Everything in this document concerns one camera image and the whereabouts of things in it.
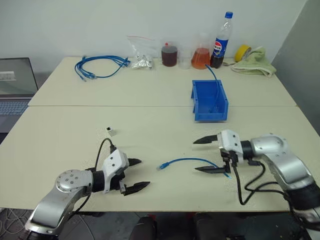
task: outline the green cloth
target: green cloth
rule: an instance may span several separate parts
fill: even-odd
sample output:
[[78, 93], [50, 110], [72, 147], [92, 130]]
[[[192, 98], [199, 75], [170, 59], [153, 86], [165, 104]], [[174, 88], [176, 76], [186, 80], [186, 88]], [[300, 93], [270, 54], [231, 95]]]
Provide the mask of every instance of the green cloth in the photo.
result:
[[241, 74], [263, 74], [269, 78], [276, 72], [266, 58], [264, 47], [253, 49], [247, 58], [232, 65], [231, 69]]

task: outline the yellow tape roll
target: yellow tape roll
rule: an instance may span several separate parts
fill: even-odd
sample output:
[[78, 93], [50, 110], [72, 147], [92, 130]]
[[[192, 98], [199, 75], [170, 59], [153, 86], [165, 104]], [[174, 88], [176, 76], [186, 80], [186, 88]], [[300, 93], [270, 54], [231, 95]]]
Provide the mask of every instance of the yellow tape roll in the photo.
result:
[[248, 45], [241, 45], [238, 49], [238, 51], [236, 51], [236, 54], [234, 56], [234, 60], [236, 62], [240, 62], [242, 59], [245, 59], [246, 57], [249, 56], [251, 52], [251, 47]]

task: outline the laptop screen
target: laptop screen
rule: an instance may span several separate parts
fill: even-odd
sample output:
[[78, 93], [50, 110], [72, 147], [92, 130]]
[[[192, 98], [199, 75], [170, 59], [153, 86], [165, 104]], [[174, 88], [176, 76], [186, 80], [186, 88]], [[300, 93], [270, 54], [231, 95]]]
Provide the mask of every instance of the laptop screen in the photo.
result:
[[0, 59], [0, 98], [32, 97], [37, 90], [29, 58]]

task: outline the blue plastic bin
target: blue plastic bin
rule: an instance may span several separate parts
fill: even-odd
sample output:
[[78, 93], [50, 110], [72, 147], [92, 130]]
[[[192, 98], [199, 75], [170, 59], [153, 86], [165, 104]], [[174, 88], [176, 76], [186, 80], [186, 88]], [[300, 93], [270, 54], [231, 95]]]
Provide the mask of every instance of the blue plastic bin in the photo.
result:
[[196, 121], [227, 120], [229, 103], [220, 80], [192, 80], [191, 98], [194, 103], [193, 112]]

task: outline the white table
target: white table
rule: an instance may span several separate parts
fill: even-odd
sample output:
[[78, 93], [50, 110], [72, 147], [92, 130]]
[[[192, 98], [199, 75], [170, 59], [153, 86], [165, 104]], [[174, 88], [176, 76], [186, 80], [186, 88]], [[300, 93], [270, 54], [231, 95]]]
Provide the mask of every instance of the white table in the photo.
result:
[[[258, 193], [246, 206], [237, 197], [236, 180], [205, 174], [199, 161], [161, 163], [181, 157], [205, 158], [222, 165], [216, 144], [193, 145], [200, 137], [224, 129], [242, 140], [272, 132], [287, 138], [292, 151], [320, 182], [320, 139], [295, 106], [230, 107], [224, 123], [195, 123], [192, 107], [32, 106], [0, 145], [0, 207], [33, 209], [65, 170], [94, 165], [105, 128], [117, 132], [114, 144], [143, 163], [125, 171], [128, 186], [151, 181], [142, 191], [122, 196], [118, 191], [94, 193], [84, 211], [284, 211], [288, 204], [276, 193]], [[106, 147], [98, 168], [108, 155]], [[238, 168], [242, 185], [261, 169]], [[263, 182], [272, 180], [267, 171]]]
[[[155, 61], [154, 70], [123, 68], [110, 78], [82, 81], [75, 64], [81, 57], [66, 57], [50, 75], [30, 106], [193, 106], [192, 80], [212, 80], [207, 70], [178, 66], [166, 67]], [[88, 62], [84, 68], [97, 75], [108, 75], [118, 65], [111, 60]], [[230, 67], [213, 69], [222, 80], [229, 106], [295, 106], [282, 83], [274, 75], [244, 75]]]

